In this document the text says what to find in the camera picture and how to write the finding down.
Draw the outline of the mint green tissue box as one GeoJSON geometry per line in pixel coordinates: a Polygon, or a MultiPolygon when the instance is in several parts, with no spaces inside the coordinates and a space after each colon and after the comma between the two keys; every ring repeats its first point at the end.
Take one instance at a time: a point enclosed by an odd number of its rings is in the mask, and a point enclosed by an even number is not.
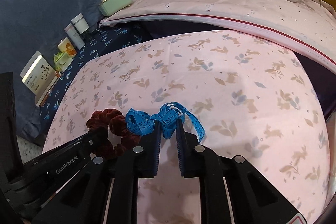
{"type": "Polygon", "coordinates": [[[111,16],[116,12],[130,6],[133,0],[101,0],[98,9],[103,16],[111,16]]]}

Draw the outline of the tall white bottle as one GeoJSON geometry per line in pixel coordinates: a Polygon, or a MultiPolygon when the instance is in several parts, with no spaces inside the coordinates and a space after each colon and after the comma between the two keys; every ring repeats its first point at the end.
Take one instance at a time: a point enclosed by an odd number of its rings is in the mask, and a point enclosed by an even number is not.
{"type": "Polygon", "coordinates": [[[74,43],[77,49],[81,50],[85,46],[84,41],[71,23],[64,28],[64,31],[66,32],[70,40],[74,43]]]}

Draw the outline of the navy floral cloth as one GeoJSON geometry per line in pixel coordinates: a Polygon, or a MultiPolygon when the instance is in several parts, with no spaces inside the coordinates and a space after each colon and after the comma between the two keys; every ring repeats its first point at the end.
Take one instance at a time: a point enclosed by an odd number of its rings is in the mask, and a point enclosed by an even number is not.
{"type": "Polygon", "coordinates": [[[115,27],[102,27],[93,39],[78,51],[69,67],[62,73],[57,83],[48,93],[45,104],[40,108],[41,123],[50,122],[56,114],[71,81],[77,73],[92,59],[107,53],[147,41],[151,35],[137,24],[118,24],[115,27]]]}

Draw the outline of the pink bunny tablecloth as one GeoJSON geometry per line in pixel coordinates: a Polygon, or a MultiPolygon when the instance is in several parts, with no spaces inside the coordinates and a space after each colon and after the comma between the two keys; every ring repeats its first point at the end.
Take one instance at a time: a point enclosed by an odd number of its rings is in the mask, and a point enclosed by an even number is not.
{"type": "Polygon", "coordinates": [[[87,132],[97,110],[150,115],[178,102],[205,129],[218,155],[244,156],[313,223],[327,198],[326,123],[295,54],[235,31],[182,34],[127,47],[67,73],[44,150],[87,132]]]}

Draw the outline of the small green box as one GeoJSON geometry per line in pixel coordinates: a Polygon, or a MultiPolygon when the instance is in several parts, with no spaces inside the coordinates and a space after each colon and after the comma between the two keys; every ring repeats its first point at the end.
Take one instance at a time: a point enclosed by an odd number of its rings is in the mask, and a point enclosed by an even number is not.
{"type": "Polygon", "coordinates": [[[72,63],[73,58],[66,52],[58,52],[54,55],[55,69],[59,72],[64,72],[72,63]]]}

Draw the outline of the small orange printed cup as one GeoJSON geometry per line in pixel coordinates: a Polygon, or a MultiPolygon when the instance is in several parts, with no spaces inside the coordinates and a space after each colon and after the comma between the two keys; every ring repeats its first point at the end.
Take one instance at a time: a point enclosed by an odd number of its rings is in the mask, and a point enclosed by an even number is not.
{"type": "Polygon", "coordinates": [[[70,57],[75,57],[77,54],[74,46],[68,38],[60,40],[60,43],[58,44],[58,49],[60,50],[60,52],[67,53],[70,57]]]}

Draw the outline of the white picture frame card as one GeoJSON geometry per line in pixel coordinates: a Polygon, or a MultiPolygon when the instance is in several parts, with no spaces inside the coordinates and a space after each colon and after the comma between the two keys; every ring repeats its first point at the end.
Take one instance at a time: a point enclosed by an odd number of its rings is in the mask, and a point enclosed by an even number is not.
{"type": "Polygon", "coordinates": [[[35,95],[35,105],[41,106],[60,74],[36,51],[20,73],[22,83],[35,95]]]}

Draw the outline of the dark red scrunchie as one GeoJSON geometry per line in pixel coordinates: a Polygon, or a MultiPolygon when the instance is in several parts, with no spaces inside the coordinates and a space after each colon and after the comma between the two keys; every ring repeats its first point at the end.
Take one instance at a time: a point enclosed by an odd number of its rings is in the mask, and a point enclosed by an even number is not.
{"type": "Polygon", "coordinates": [[[122,112],[117,109],[95,111],[87,120],[86,127],[93,134],[92,153],[105,159],[122,157],[139,144],[141,137],[131,133],[122,112]],[[120,141],[113,145],[108,139],[109,132],[120,137],[120,141]]]}

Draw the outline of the white round jar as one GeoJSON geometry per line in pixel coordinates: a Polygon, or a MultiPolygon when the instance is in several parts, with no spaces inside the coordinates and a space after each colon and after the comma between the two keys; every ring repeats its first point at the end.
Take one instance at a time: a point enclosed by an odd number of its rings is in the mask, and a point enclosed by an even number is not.
{"type": "Polygon", "coordinates": [[[79,32],[79,34],[83,34],[84,32],[89,30],[89,25],[88,25],[87,21],[85,20],[82,13],[76,15],[71,20],[71,22],[75,26],[75,28],[79,32]]]}

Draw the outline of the pink padded mat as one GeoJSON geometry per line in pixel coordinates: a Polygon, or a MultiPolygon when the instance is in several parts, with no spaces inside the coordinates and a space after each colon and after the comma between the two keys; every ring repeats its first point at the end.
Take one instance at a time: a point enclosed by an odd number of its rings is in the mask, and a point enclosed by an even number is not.
{"type": "Polygon", "coordinates": [[[100,21],[181,20],[267,39],[335,72],[335,11],[320,0],[134,0],[100,21]]]}

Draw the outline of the blue measuring tape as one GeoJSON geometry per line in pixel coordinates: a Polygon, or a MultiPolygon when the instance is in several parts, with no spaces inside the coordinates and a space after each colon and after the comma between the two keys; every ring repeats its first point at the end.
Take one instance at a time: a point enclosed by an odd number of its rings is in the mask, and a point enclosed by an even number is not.
{"type": "Polygon", "coordinates": [[[159,122],[162,126],[163,137],[170,139],[177,129],[177,121],[180,119],[182,123],[184,123],[185,116],[188,116],[194,126],[198,134],[198,140],[202,141],[206,132],[200,121],[193,113],[189,112],[185,106],[178,102],[170,102],[162,105],[159,112],[153,115],[131,108],[125,116],[125,122],[127,129],[137,136],[151,134],[154,131],[155,122],[159,122]]]}

